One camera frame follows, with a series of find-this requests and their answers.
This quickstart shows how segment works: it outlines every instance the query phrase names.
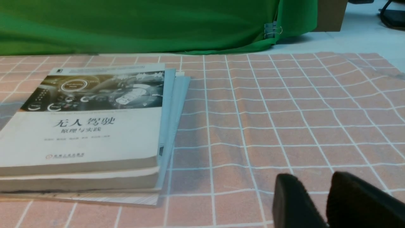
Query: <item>table surface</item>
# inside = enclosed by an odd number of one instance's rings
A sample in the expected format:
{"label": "table surface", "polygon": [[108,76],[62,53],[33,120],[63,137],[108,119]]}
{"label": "table surface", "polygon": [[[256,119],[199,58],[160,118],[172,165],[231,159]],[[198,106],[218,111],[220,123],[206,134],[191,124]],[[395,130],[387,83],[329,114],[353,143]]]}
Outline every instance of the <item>table surface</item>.
{"label": "table surface", "polygon": [[159,206],[0,198],[1,228],[271,228],[278,173],[323,216],[337,170],[405,201],[405,81],[378,54],[0,57],[0,129],[54,67],[156,62],[192,77]]}

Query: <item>green backdrop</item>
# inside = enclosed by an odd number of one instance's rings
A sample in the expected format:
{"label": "green backdrop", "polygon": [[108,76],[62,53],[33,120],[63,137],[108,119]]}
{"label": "green backdrop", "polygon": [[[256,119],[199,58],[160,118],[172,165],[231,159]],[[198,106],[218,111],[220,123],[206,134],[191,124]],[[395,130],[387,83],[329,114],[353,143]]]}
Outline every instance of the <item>green backdrop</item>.
{"label": "green backdrop", "polygon": [[[4,0],[0,55],[268,49],[313,30],[317,0]],[[277,19],[275,38],[264,24]]]}

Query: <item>black cable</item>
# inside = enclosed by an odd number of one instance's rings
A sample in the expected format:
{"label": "black cable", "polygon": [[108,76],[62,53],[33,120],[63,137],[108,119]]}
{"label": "black cable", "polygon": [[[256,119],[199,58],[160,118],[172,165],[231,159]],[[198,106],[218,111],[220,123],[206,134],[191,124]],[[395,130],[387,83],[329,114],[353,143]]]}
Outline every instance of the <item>black cable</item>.
{"label": "black cable", "polygon": [[392,3],[392,0],[388,0],[388,2],[384,5],[384,7],[380,11],[380,20],[381,22],[387,27],[387,28],[392,28],[392,29],[397,29],[397,30],[405,30],[404,27],[395,27],[393,26],[385,17],[384,13],[387,7]]}

